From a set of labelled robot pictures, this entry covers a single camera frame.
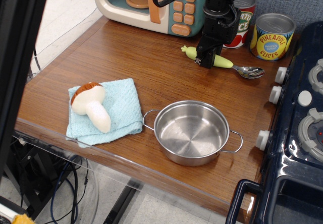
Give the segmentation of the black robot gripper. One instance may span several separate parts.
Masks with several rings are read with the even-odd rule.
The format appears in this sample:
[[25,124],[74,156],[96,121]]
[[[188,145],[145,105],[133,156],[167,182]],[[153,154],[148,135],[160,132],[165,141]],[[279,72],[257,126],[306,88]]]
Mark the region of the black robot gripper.
[[205,0],[202,37],[196,48],[195,63],[210,69],[223,45],[230,44],[238,30],[241,11],[235,0]]

